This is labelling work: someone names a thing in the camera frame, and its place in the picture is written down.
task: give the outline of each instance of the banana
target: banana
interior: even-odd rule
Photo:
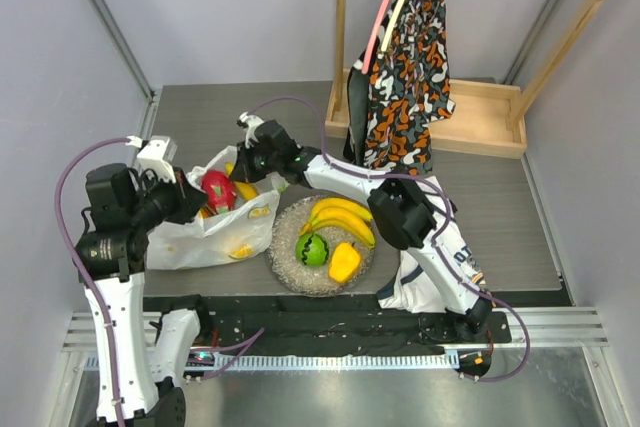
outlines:
[[[318,213],[321,210],[326,209],[327,207],[340,207],[342,209],[348,210],[349,212],[360,217],[365,222],[371,222],[373,220],[371,212],[369,212],[365,207],[358,204],[357,202],[353,202],[347,199],[341,199],[340,197],[329,197],[327,199],[319,200],[315,203],[315,205],[311,209],[309,221],[313,222]]]
[[[315,232],[324,227],[340,227],[353,234],[370,249],[376,244],[376,239],[369,226],[353,212],[341,207],[325,207],[305,226],[303,230]]]
[[[224,164],[224,170],[227,172],[227,175],[231,175],[233,171],[232,164]],[[255,199],[258,196],[258,191],[251,184],[245,184],[244,182],[234,182],[233,185],[238,190],[240,195],[247,202],[251,199]]]
[[[367,248],[373,249],[376,246],[376,238],[373,236],[373,232],[371,232],[371,229],[369,229],[366,224],[363,225],[365,226],[365,231],[362,231],[360,229],[356,230],[352,225],[341,222],[338,219],[328,219],[315,224],[312,227],[311,231],[315,232],[317,230],[324,229],[325,227],[340,227],[341,229],[349,232],[360,242],[362,242]]]

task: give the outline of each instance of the white plastic bag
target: white plastic bag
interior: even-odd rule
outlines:
[[[227,147],[207,164],[194,167],[187,174],[192,185],[200,187],[208,170],[225,172],[225,164],[236,162],[236,147]],[[164,222],[149,235],[147,267],[176,270],[186,267],[208,267],[228,264],[253,257],[271,244],[271,229],[287,182],[278,174],[253,184],[259,195],[244,202],[238,194],[234,210],[186,225]]]

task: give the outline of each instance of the white wall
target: white wall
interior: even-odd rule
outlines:
[[[328,80],[335,0],[107,0],[154,86]],[[502,79],[544,0],[447,0],[456,77]],[[345,64],[380,0],[348,0]]]
[[[0,0],[0,424],[45,425],[52,369],[82,288],[58,234],[53,191],[98,140],[135,133],[145,101],[87,0]],[[64,198],[73,237],[84,174],[125,160],[95,155]]]
[[[606,0],[529,111],[528,157],[570,287],[601,315],[640,422],[640,0]]]

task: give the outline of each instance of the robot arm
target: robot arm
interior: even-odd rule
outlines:
[[[124,164],[105,165],[87,175],[94,230],[89,231],[87,222],[76,245],[108,306],[114,332],[109,345],[97,299],[85,288],[100,369],[93,425],[116,425],[115,404],[119,403],[128,426],[179,427],[185,420],[181,386],[190,347],[197,336],[210,333],[213,327],[199,296],[176,299],[157,324],[156,348],[148,354],[142,309],[147,234],[165,220],[180,224],[192,221],[207,196],[187,182],[181,169],[171,166],[175,152],[171,139],[154,137],[145,145],[134,139],[132,143],[142,147],[138,154],[142,177]],[[113,363],[117,365],[120,393],[115,402]]]
[[[469,337],[485,332],[492,304],[478,296],[479,287],[460,269],[454,252],[449,252],[440,238],[433,242],[438,228],[434,208],[416,181],[380,179],[376,175],[379,173],[337,159],[328,163],[318,149],[299,146],[273,120],[262,122],[256,116],[242,114],[238,124],[245,128],[246,139],[238,144],[232,180],[256,182],[268,173],[278,172],[290,183],[329,190],[367,204],[384,240],[406,250],[423,267],[459,333]],[[444,264],[440,253],[446,256],[457,277]],[[472,289],[461,285],[459,279]]]

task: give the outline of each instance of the patterned cloth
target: patterned cloth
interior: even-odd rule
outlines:
[[[366,97],[364,56],[349,75],[351,141],[345,156],[371,169],[402,166],[423,175],[432,169],[429,122],[450,118],[455,108],[449,99],[445,0],[406,0],[389,48],[380,52],[394,7],[395,2],[378,32]]]

